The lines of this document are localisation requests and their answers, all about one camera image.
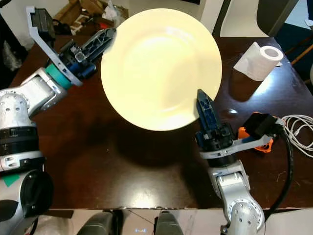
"white cable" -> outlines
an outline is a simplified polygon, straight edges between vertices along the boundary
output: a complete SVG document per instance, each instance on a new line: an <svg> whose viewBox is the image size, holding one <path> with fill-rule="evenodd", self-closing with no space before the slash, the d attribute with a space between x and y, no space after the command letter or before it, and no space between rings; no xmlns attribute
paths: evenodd
<svg viewBox="0 0 313 235"><path fill-rule="evenodd" d="M310 153L313 152L313 142L311 142L309 145L304 145L296 137L297 135L299 135L300 130L303 127L310 128L313 135L313 118L305 115L288 115L284 116L282 120L286 122L285 132L288 135L291 143L305 155L313 158L313 155L311 155ZM296 123L301 123L301 125L296 130L294 130Z"/></svg>

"white chair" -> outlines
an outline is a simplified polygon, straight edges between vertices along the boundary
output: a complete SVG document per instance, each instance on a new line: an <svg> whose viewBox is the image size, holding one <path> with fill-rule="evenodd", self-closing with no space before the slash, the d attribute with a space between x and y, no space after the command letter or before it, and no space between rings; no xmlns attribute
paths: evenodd
<svg viewBox="0 0 313 235"><path fill-rule="evenodd" d="M268 37L257 24L259 0L230 0L221 37Z"/></svg>

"floor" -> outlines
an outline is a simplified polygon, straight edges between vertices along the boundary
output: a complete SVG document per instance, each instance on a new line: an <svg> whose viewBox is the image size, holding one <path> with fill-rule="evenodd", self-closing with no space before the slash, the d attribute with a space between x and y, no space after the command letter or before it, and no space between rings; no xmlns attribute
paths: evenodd
<svg viewBox="0 0 313 235"><path fill-rule="evenodd" d="M112 0L112 2L127 8L130 16L148 9L170 8L197 18L199 10L199 5L181 0Z"/></svg>
<svg viewBox="0 0 313 235"><path fill-rule="evenodd" d="M298 27L310 29L304 22L308 18L307 0L299 0L285 23L292 24Z"/></svg>
<svg viewBox="0 0 313 235"><path fill-rule="evenodd" d="M100 210L75 210L72 219L41 216L34 235L76 235L84 223ZM154 219L161 210L124 210L122 235L152 235ZM174 210L184 235L219 235L226 224L223 211ZM311 235L313 209L274 214L257 235Z"/></svg>

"white plate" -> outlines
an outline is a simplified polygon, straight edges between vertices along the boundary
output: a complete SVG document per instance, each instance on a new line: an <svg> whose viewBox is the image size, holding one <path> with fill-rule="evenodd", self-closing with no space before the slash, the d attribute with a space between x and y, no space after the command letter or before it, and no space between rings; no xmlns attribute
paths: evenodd
<svg viewBox="0 0 313 235"><path fill-rule="evenodd" d="M147 10L127 19L101 62L111 105L132 124L155 131L196 120L197 89L214 99L221 77L220 52L209 31L171 9Z"/></svg>

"metal bracket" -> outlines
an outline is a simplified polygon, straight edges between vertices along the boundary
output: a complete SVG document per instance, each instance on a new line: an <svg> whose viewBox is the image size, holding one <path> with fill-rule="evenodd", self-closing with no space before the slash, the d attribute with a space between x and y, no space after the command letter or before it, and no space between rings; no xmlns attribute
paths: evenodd
<svg viewBox="0 0 313 235"><path fill-rule="evenodd" d="M257 211L249 203L240 202L234 205L229 227L221 226L224 235L256 235L258 227Z"/></svg>
<svg viewBox="0 0 313 235"><path fill-rule="evenodd" d="M264 214L260 205L250 195L250 185L248 176L240 160L227 167L210 167L208 170L213 189L216 194L223 200L224 215L231 225L232 213L237 204L247 204L247 208L251 210L249 221L256 220L257 230L264 224Z"/></svg>
<svg viewBox="0 0 313 235"><path fill-rule="evenodd" d="M34 41L40 46L40 48L47 54L47 56L51 59L51 61L55 64L58 70L73 84L76 86L81 86L83 83L74 76L70 70L63 64L63 62L59 59L58 54L52 50L47 43L39 36L38 28L33 27L33 23L31 20L31 14L35 13L34 6L26 7L26 15L27 15L27 23L28 30L30 36L34 39Z"/></svg>
<svg viewBox="0 0 313 235"><path fill-rule="evenodd" d="M27 103L28 116L31 117L39 110L46 110L59 102L67 92L43 68L39 68L19 87L0 91L0 97L5 94L20 94Z"/></svg>
<svg viewBox="0 0 313 235"><path fill-rule="evenodd" d="M21 161L32 161L38 158L44 158L41 151L29 151L0 156L0 172L19 169Z"/></svg>
<svg viewBox="0 0 313 235"><path fill-rule="evenodd" d="M254 140L249 138L235 140L233 144L228 147L218 151L212 152L200 152L200 155L204 159L214 159L228 156L240 151L255 148L258 146L266 145L272 139L271 136L263 135L260 139Z"/></svg>
<svg viewBox="0 0 313 235"><path fill-rule="evenodd" d="M116 33L116 28L107 28L98 31L87 42L82 45L82 53L85 58L93 61L97 58L106 48L111 45L111 41Z"/></svg>

